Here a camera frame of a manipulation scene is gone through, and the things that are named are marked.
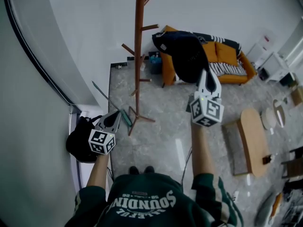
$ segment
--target person's left arm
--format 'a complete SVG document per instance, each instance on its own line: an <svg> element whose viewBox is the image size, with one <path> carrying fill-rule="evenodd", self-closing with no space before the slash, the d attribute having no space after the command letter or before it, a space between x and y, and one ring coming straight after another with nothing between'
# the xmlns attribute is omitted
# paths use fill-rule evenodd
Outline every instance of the person's left arm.
<svg viewBox="0 0 303 227"><path fill-rule="evenodd" d="M82 188L75 198L74 215L66 223L66 227L93 227L97 223L107 205L105 198L107 164L108 155L98 156L86 187Z"/></svg>

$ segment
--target orange pillow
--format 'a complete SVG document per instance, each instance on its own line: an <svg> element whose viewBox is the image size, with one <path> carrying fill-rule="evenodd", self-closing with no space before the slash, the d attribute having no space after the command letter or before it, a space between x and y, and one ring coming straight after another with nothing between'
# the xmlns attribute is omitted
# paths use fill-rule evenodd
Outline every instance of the orange pillow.
<svg viewBox="0 0 303 227"><path fill-rule="evenodd" d="M215 42L218 62L238 66L236 50L228 45Z"/></svg>
<svg viewBox="0 0 303 227"><path fill-rule="evenodd" d="M214 42L208 42L207 44L203 44L202 47L206 53L208 62L218 62L218 57L216 54L216 47L214 45Z"/></svg>

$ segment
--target brown box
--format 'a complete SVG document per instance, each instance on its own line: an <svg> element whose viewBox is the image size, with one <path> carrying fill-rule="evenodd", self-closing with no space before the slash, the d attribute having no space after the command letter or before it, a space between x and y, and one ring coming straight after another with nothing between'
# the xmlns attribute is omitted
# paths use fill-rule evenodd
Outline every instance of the brown box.
<svg viewBox="0 0 303 227"><path fill-rule="evenodd" d="M297 106L303 102L303 87L298 87L295 91L291 93L294 105Z"/></svg>

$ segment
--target striped sleeve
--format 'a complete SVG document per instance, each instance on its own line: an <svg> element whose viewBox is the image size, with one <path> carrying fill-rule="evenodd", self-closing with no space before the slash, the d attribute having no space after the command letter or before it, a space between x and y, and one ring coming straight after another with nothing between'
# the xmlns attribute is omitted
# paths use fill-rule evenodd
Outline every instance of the striped sleeve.
<svg viewBox="0 0 303 227"><path fill-rule="evenodd" d="M214 218L213 227L222 224L243 227L243 218L220 177L199 174L194 178L192 189L196 190L196 203Z"/></svg>
<svg viewBox="0 0 303 227"><path fill-rule="evenodd" d="M107 203L105 190L90 186L82 188L75 198L75 211L65 227L94 226Z"/></svg>

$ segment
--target oval wooden table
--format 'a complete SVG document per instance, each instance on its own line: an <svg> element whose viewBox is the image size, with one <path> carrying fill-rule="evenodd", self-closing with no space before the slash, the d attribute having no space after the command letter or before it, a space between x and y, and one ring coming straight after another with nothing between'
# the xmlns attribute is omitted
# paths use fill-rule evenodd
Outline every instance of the oval wooden table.
<svg viewBox="0 0 303 227"><path fill-rule="evenodd" d="M247 172L236 175L252 173L256 177L262 176L268 168L268 164L263 164L263 158L270 153L259 113L254 108L244 109L240 119L229 124L233 123L239 128L247 165Z"/></svg>

